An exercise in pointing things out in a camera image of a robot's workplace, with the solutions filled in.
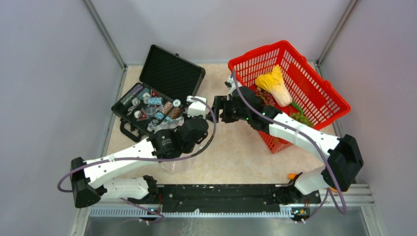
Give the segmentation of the red toy grape bunch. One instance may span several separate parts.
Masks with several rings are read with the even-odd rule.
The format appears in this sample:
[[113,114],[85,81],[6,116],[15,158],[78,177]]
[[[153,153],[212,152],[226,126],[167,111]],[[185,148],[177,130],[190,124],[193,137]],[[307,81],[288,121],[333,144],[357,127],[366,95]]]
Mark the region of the red toy grape bunch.
[[273,98],[272,94],[267,92],[266,90],[263,90],[259,87],[256,87],[254,89],[255,95],[260,97],[266,105],[275,105],[275,99]]

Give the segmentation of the clear zip top bag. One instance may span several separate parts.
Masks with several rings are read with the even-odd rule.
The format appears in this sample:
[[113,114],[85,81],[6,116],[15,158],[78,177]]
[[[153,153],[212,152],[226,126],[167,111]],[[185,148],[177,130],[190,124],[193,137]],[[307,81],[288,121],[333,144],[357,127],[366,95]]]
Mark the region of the clear zip top bag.
[[[195,116],[192,118],[204,118],[204,116]],[[152,145],[152,151],[145,154],[140,154],[140,158],[156,158],[159,160],[161,167],[171,173],[185,172],[192,167],[194,160],[192,160],[191,153],[182,153],[180,150],[177,139],[176,129],[184,124],[184,122],[191,118],[184,118],[180,116],[177,119],[171,119],[164,117],[164,120],[152,119],[147,128],[145,139]]]

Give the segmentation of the yellow toy cabbage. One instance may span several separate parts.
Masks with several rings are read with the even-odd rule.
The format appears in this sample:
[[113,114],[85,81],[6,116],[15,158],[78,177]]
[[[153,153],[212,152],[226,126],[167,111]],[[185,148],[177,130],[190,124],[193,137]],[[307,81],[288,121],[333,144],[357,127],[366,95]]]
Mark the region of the yellow toy cabbage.
[[271,72],[259,75],[255,84],[270,93],[280,107],[286,107],[293,102],[279,65],[275,65]]

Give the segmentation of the red plastic basket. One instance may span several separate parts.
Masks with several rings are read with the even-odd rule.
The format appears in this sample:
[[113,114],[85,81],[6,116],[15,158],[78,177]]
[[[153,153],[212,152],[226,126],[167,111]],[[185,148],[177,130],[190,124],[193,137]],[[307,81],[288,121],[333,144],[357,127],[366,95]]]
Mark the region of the red plastic basket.
[[350,112],[349,103],[286,40],[258,47],[228,62],[228,68],[236,70],[238,81],[251,90],[257,88],[256,78],[276,65],[293,101],[314,129],[321,130]]

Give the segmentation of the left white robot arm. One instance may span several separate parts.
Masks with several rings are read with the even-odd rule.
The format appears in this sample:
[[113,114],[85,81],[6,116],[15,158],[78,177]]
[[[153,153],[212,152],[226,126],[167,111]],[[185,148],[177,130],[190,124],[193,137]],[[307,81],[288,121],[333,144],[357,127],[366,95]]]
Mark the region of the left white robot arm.
[[192,151],[208,135],[207,100],[189,96],[187,115],[182,125],[162,129],[137,144],[105,157],[86,161],[81,157],[70,162],[68,177],[71,182],[74,206],[85,208],[103,199],[134,198],[152,203],[158,191],[153,178],[116,178],[139,167],[184,160],[193,157]]

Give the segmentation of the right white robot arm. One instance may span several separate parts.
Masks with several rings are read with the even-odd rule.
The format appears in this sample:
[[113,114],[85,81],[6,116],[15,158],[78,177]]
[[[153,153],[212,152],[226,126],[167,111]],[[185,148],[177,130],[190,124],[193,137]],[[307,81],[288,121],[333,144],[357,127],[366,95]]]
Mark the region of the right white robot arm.
[[289,198],[301,203],[313,191],[333,188],[346,192],[363,167],[356,139],[325,134],[296,121],[280,109],[266,105],[254,91],[242,86],[234,75],[225,82],[227,95],[215,96],[212,120],[246,121],[253,129],[288,141],[323,161],[312,171],[297,174],[290,182]]

